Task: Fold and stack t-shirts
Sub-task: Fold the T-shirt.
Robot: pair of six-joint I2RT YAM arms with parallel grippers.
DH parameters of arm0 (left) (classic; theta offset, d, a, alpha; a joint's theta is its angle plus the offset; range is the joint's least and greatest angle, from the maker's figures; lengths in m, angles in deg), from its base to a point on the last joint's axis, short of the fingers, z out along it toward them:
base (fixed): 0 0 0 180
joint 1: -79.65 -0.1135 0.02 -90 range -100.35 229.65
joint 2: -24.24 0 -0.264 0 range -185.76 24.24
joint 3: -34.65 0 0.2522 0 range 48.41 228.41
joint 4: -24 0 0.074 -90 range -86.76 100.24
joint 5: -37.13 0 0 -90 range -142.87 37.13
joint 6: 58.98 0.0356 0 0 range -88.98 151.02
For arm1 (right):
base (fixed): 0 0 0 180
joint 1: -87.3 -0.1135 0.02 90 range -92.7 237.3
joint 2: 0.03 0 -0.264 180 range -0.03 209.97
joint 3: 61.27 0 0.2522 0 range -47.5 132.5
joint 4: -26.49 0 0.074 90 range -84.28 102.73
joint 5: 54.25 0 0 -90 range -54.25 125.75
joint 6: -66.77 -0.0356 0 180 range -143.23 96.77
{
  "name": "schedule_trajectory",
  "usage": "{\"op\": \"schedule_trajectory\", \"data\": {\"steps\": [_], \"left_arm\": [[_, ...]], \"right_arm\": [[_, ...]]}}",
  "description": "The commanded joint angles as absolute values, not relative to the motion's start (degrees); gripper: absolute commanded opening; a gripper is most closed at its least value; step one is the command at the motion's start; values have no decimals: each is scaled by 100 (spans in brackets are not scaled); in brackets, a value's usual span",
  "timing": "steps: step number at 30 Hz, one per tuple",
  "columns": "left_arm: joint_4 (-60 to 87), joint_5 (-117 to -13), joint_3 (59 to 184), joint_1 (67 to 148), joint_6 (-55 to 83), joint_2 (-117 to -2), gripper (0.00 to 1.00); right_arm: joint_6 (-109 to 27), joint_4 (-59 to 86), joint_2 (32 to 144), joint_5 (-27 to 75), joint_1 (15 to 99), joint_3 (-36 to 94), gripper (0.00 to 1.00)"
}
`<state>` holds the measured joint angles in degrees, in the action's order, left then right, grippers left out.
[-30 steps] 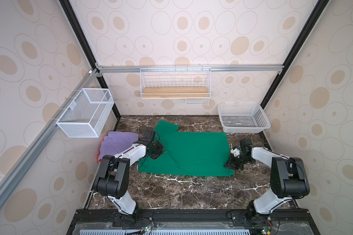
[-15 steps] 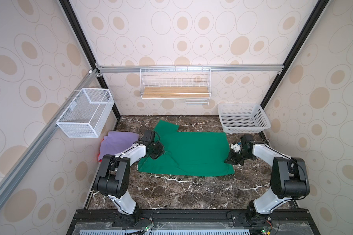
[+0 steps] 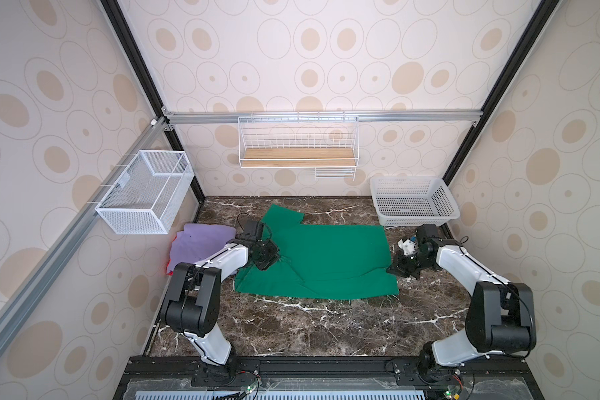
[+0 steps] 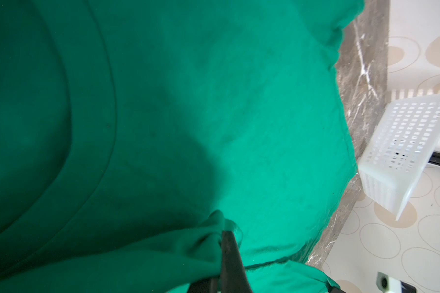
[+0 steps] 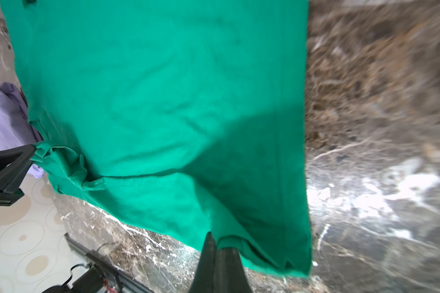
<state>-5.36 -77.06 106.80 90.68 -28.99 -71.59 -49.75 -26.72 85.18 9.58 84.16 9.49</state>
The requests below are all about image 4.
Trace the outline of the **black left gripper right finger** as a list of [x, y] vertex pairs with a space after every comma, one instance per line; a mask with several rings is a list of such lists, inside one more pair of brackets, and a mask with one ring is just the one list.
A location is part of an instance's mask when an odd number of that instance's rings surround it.
[[222, 293], [253, 293], [248, 282], [238, 244], [232, 231], [222, 232]]

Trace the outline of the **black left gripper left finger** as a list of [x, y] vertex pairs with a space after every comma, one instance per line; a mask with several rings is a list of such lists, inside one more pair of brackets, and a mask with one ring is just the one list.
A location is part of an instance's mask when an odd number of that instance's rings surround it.
[[217, 293], [218, 278], [203, 279], [190, 284], [187, 293]]

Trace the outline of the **green t-shirt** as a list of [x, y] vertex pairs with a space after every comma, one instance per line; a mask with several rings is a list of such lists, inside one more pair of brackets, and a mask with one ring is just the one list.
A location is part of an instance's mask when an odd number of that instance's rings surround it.
[[337, 85], [364, 1], [0, 1], [0, 293], [187, 293], [235, 235], [307, 265], [357, 164]]

